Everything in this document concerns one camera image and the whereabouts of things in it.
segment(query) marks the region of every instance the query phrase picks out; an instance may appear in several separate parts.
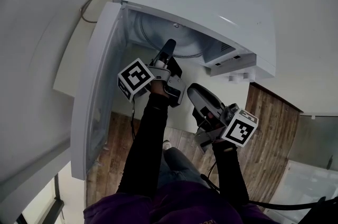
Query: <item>person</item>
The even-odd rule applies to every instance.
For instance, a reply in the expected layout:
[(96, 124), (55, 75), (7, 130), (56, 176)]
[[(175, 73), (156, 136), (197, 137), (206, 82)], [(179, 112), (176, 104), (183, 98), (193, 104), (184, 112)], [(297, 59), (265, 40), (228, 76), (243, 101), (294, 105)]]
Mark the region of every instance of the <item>person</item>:
[(248, 203), (236, 146), (226, 141), (212, 145), (220, 193), (201, 179), (182, 152), (168, 148), (168, 142), (163, 150), (168, 106), (162, 82), (153, 81), (117, 193), (86, 208), (85, 224), (276, 223)]

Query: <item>dryer door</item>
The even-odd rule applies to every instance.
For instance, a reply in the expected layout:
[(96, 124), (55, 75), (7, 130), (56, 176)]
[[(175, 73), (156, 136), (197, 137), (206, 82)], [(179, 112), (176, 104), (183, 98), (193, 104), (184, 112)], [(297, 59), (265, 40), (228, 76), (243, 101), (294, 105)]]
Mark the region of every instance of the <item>dryer door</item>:
[(122, 12), (121, 4), (106, 4), (87, 48), (71, 125), (71, 170), (77, 179), (85, 180), (107, 140), (114, 83), (127, 42)]

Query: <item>purple shirt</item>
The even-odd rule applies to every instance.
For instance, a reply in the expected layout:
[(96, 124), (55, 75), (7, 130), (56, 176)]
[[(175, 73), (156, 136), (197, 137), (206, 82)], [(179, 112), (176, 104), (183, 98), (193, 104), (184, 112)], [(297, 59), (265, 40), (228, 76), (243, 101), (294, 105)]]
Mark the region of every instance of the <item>purple shirt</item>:
[(85, 224), (276, 224), (253, 204), (236, 211), (215, 191), (189, 181), (163, 186), (153, 201), (140, 195), (116, 193), (91, 205), (83, 214)]

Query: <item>wire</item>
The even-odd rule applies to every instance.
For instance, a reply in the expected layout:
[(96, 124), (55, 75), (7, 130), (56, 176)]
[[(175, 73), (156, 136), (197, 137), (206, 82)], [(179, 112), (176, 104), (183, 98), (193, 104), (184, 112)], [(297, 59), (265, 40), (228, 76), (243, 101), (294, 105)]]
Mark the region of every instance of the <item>wire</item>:
[(89, 4), (91, 3), (91, 1), (92, 1), (92, 0), (87, 0), (87, 1), (85, 2), (85, 4), (80, 8), (80, 13), (81, 13), (81, 18), (82, 18), (84, 21), (86, 21), (86, 22), (88, 22), (88, 23), (93, 23), (93, 24), (95, 24), (95, 23), (97, 23), (97, 21), (90, 21), (90, 20), (86, 19), (86, 18), (83, 16), (83, 15), (85, 14), (85, 11), (87, 10)]
[(132, 137), (133, 137), (133, 140), (135, 139), (134, 115), (135, 115), (135, 100), (133, 99), (133, 111), (132, 111), (132, 117), (130, 119), (130, 126), (132, 127)]
[(208, 173), (207, 173), (207, 176), (208, 176), (208, 179), (209, 179), (209, 177), (210, 177), (210, 175), (211, 175), (211, 172), (213, 171), (213, 168), (216, 166), (216, 161), (215, 161), (215, 163), (213, 163), (213, 165), (211, 166), (211, 168), (208, 170)]
[[(204, 174), (201, 174), (201, 178), (213, 189), (220, 191), (220, 188), (213, 184), (208, 177), (206, 177)], [(317, 204), (317, 202), (312, 203), (305, 203), (305, 204), (292, 204), (292, 205), (286, 205), (286, 204), (272, 204), (272, 203), (266, 203), (266, 202), (259, 202), (259, 201), (251, 201), (250, 203), (262, 206), (268, 209), (274, 209), (274, 210), (280, 210), (280, 211), (296, 211), (296, 210), (303, 210), (303, 209), (310, 209), (313, 206)], [(323, 204), (337, 204), (338, 203), (338, 197), (334, 199), (330, 199), (327, 201), (324, 201)]]

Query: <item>wooden floor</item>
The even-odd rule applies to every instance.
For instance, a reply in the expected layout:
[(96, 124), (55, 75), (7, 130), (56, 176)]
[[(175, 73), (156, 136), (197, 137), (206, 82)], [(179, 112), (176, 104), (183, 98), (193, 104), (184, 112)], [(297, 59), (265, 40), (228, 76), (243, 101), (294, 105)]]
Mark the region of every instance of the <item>wooden floor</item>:
[[(238, 150), (238, 158), (250, 198), (267, 202), (284, 172), (299, 112), (253, 86), (246, 110), (259, 118), (259, 126), (246, 147)], [(139, 121), (135, 120), (134, 125), (137, 131)], [(201, 173), (206, 174), (215, 161), (212, 149), (203, 155), (191, 133), (167, 127), (164, 139), (180, 149)], [(130, 118), (112, 113), (108, 142), (98, 158), (100, 164), (87, 176), (87, 206), (116, 192), (131, 145)], [(210, 179), (218, 185), (217, 168)]]

